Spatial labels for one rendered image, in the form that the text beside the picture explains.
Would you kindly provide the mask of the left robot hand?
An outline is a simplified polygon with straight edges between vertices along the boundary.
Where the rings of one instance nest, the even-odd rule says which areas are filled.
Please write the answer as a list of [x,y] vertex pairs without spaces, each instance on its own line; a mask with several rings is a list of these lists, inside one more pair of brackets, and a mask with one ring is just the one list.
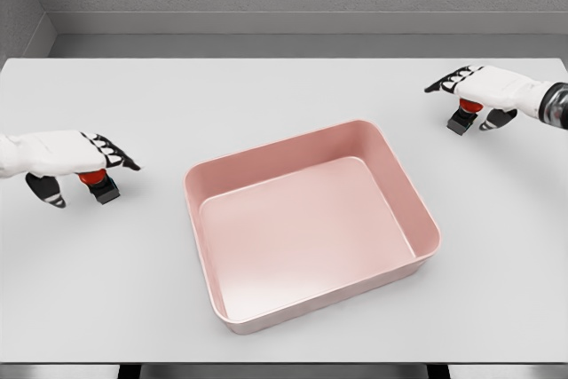
[[16,138],[25,180],[41,201],[64,209],[58,177],[110,168],[124,167],[139,171],[119,146],[97,133],[56,130],[29,133]]

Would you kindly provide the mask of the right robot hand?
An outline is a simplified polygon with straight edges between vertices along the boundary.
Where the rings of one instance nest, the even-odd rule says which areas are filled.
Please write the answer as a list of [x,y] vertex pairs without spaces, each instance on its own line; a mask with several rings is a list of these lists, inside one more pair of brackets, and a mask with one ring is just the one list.
[[468,65],[445,75],[424,89],[426,93],[446,91],[460,99],[477,102],[484,107],[500,109],[509,120],[516,115],[515,94],[525,88],[531,78],[493,66]]

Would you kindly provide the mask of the pink rectangular basket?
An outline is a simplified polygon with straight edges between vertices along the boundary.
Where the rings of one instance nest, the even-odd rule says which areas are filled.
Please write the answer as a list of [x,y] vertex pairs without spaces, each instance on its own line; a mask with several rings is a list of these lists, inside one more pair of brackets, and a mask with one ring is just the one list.
[[198,163],[184,190],[213,311],[239,335],[404,279],[441,243],[364,120]]

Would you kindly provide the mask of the red-button black industrial switch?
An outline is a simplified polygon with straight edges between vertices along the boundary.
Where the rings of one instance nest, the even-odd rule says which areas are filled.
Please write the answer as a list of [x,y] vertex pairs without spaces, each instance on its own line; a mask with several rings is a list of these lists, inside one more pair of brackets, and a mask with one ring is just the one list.
[[483,106],[477,102],[460,99],[457,110],[447,121],[446,127],[458,135],[463,135],[477,118]]
[[105,169],[81,173],[78,177],[100,204],[106,204],[120,196],[117,185]]

